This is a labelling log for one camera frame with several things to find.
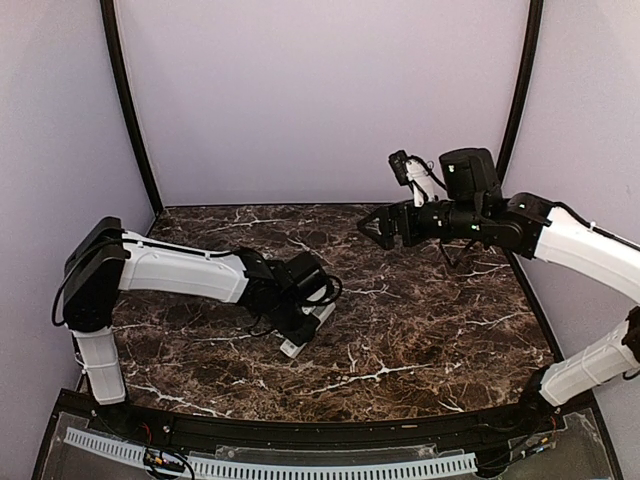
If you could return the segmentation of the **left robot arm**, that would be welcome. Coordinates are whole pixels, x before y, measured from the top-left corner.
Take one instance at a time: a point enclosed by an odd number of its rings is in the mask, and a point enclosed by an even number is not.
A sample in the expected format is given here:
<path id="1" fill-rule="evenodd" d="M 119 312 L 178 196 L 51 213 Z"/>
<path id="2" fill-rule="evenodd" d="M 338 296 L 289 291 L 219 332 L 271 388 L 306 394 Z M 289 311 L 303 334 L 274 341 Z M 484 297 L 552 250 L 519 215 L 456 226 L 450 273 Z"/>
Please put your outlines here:
<path id="1" fill-rule="evenodd" d="M 246 309 L 279 332 L 292 356 L 335 308 L 341 280 L 302 252 L 288 261 L 239 247 L 210 251 L 146 238 L 101 219 L 67 258 L 51 322 L 72 334 L 101 417 L 120 436 L 141 427 L 127 391 L 113 333 L 112 311 L 123 291 L 148 290 L 209 298 Z"/>

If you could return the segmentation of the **white remote control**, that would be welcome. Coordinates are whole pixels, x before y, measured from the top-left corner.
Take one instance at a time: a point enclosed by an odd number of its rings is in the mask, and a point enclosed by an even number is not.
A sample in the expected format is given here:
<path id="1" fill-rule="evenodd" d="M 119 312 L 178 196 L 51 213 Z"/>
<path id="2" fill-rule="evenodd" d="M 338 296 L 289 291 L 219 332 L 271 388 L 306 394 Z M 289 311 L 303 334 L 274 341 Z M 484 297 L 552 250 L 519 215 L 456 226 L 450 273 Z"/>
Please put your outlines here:
<path id="1" fill-rule="evenodd" d="M 285 340 L 280 346 L 280 352 L 291 359 L 295 359 L 315 337 L 317 330 L 326 322 L 334 310 L 334 303 L 304 308 L 302 323 L 293 330 L 283 333 Z"/>

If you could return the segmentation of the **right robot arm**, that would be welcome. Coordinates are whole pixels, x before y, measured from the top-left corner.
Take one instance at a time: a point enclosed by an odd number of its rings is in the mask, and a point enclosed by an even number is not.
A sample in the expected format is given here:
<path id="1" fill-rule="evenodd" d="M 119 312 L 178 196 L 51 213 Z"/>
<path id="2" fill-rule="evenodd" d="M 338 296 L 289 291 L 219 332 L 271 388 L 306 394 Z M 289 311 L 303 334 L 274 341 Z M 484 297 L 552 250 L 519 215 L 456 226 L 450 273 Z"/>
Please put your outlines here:
<path id="1" fill-rule="evenodd" d="M 491 153 L 463 148 L 440 156 L 437 178 L 421 158 L 400 150 L 388 163 L 409 200 L 381 206 L 358 230 L 385 250 L 437 239 L 497 246 L 527 259 L 564 266 L 639 299 L 639 247 L 579 216 L 562 202 L 531 193 L 503 196 Z M 521 434 L 534 432 L 572 398 L 639 367 L 639 310 L 570 358 L 535 372 L 510 413 Z"/>

